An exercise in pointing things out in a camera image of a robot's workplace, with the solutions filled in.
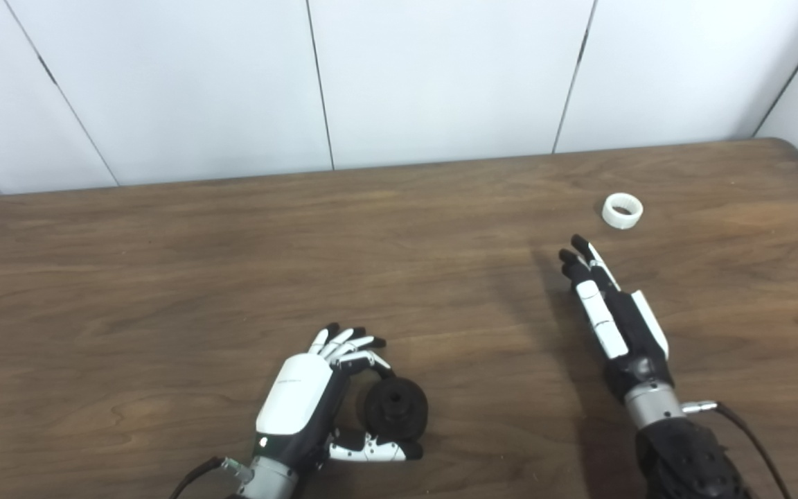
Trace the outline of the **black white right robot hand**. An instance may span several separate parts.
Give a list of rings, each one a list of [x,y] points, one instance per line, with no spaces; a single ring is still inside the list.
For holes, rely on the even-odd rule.
[[[574,234],[571,245],[558,253],[562,274],[602,350],[603,378],[609,392],[622,402],[640,385],[674,386],[668,341],[643,292],[622,290],[585,237]]]

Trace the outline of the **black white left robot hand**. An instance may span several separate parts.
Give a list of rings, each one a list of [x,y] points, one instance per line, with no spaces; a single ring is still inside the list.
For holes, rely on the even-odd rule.
[[[384,339],[361,326],[341,329],[332,323],[306,351],[290,356],[256,418],[254,467],[297,480],[329,460],[422,459],[427,396],[418,383],[396,375],[379,354],[384,347]],[[341,428],[337,417],[353,378],[366,371],[378,379],[357,405],[362,428]]]

